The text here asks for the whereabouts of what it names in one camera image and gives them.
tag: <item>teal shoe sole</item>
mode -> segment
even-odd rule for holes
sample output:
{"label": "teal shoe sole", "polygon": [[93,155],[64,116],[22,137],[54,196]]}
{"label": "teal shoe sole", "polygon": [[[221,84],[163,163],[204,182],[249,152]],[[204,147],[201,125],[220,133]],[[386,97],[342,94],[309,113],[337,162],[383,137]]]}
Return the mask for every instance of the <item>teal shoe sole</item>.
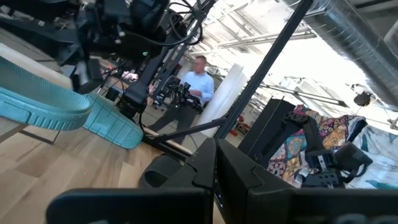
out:
{"label": "teal shoe sole", "polygon": [[90,101],[0,57],[0,116],[32,126],[70,131],[84,125]]}
{"label": "teal shoe sole", "polygon": [[141,128],[121,114],[112,101],[96,93],[86,97],[93,107],[84,128],[125,149],[134,149],[141,143]]}

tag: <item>ventilation duct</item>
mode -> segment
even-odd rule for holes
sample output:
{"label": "ventilation duct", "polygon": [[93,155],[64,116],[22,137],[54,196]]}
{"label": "ventilation duct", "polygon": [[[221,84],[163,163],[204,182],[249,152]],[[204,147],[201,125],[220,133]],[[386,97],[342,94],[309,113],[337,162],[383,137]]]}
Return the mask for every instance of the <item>ventilation duct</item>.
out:
{"label": "ventilation duct", "polygon": [[[283,0],[295,9],[299,0]],[[390,109],[398,109],[398,58],[346,0],[314,0],[304,21],[333,50],[354,62]]]}

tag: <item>man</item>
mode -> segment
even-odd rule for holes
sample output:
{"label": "man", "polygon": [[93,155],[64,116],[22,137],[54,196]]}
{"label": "man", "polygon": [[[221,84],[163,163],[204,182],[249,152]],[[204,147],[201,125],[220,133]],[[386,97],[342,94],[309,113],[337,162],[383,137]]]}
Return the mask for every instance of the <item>man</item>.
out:
{"label": "man", "polygon": [[[185,74],[180,82],[180,84],[188,83],[191,85],[189,89],[190,94],[199,98],[202,106],[206,101],[210,101],[214,95],[214,80],[205,72],[206,63],[205,56],[197,56],[194,71]],[[177,120],[177,131],[183,131],[191,127],[197,114],[198,112],[190,106],[182,108],[173,107],[168,109],[161,118],[148,128],[157,132],[172,121]],[[184,139],[185,136],[174,139],[174,141],[182,144]]]}

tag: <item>paisley fabric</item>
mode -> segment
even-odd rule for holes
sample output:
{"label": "paisley fabric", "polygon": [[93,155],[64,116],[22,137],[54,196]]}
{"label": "paisley fabric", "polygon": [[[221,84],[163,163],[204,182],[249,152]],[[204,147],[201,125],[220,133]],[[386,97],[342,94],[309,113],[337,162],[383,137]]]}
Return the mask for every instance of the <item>paisley fabric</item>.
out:
{"label": "paisley fabric", "polygon": [[[326,149],[339,149],[354,131],[356,123],[363,117],[344,115],[339,118],[321,116],[316,111],[298,105],[294,113],[308,115],[313,118],[319,128],[320,139]],[[306,167],[303,151],[307,148],[304,130],[288,137],[268,162],[267,170],[284,181],[294,185],[294,174]]]}
{"label": "paisley fabric", "polygon": [[365,174],[348,183],[347,188],[398,189],[398,136],[366,126],[353,144],[373,163]]}

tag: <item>white shirt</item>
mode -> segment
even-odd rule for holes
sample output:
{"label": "white shirt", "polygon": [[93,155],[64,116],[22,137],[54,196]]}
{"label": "white shirt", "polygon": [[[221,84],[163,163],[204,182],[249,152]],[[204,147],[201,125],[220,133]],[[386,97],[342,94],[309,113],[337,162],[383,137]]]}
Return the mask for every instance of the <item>white shirt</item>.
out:
{"label": "white shirt", "polygon": [[201,91],[200,103],[205,104],[206,101],[210,101],[214,95],[214,80],[206,72],[201,75],[197,75],[195,72],[187,72],[180,84],[188,83],[191,85],[190,90]]}

